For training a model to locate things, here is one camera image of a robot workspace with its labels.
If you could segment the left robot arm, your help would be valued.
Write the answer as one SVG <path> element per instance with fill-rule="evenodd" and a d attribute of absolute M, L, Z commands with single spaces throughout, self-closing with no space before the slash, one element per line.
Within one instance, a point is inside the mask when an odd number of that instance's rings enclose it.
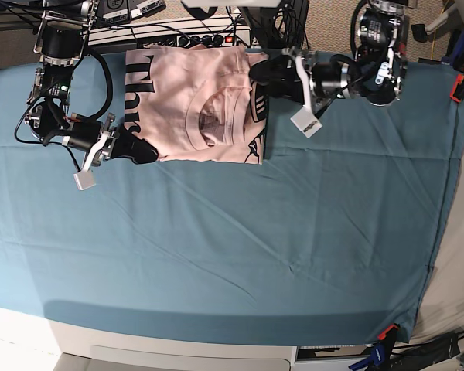
<path fill-rule="evenodd" d="M 251 68 L 268 95 L 301 104 L 291 118 L 307 137 L 336 99 L 362 97 L 383 107 L 399 99 L 407 73 L 409 18 L 415 1 L 360 1 L 350 20 L 350 52 L 322 61 L 317 52 L 292 46 Z"/>

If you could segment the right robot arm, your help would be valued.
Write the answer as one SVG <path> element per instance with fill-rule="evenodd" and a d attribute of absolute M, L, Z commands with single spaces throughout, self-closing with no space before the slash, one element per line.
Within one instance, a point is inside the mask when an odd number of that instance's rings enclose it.
<path fill-rule="evenodd" d="M 97 21 L 97 1 L 42 1 L 42 11 L 35 53 L 41 65 L 27 108 L 20 118 L 29 126 L 34 145 L 59 145 L 68 152 L 84 153 L 76 163 L 73 177 L 77 188 L 89 189 L 96 181 L 92 168 L 113 158 L 126 158 L 136 165 L 155 162 L 157 150 L 147 141 L 136 138 L 123 125 L 114 123 L 109 112 L 114 86 L 105 58 L 88 45 L 90 31 Z M 90 116 L 70 114 L 70 88 L 73 74 L 85 56 L 91 55 L 101 65 L 106 83 L 102 107 Z"/>

